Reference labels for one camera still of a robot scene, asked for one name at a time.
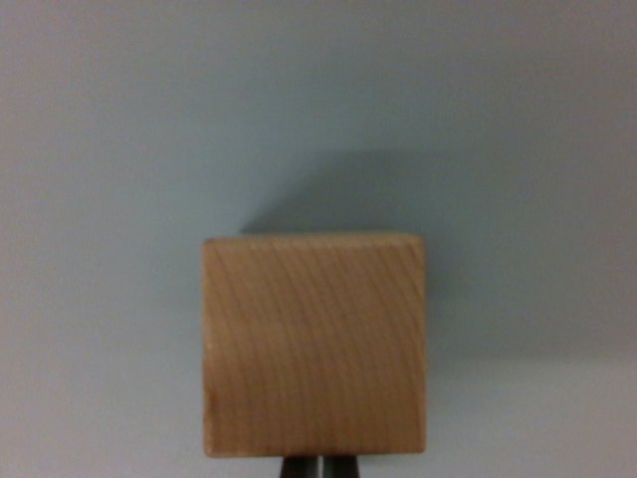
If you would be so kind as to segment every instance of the block top edge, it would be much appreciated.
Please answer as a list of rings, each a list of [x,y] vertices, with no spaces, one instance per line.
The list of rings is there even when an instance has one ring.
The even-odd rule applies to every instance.
[[[422,246],[417,234],[405,232],[321,232],[290,234],[246,234],[236,237],[213,237],[202,244],[202,249],[234,247],[361,247],[383,245]]]

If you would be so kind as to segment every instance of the wooden block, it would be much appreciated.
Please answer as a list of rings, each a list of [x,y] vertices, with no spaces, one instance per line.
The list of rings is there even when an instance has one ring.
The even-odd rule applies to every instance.
[[[206,454],[424,450],[418,236],[210,239],[202,259]]]

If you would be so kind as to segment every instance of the wooden cube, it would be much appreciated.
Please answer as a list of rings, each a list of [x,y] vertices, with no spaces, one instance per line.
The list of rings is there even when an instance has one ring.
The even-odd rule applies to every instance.
[[[418,236],[210,239],[202,259],[207,455],[424,450]]]

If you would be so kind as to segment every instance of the wall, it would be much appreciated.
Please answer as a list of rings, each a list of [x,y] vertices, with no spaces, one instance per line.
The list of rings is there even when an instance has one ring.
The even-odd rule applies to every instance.
[[[201,443],[199,245],[425,236],[429,448],[637,476],[637,4],[4,2],[0,476],[274,477]]]

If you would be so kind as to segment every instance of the wood grain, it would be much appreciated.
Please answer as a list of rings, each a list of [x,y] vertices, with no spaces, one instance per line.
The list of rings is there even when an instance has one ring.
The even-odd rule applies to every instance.
[[[421,452],[418,236],[244,236],[202,246],[209,456]]]

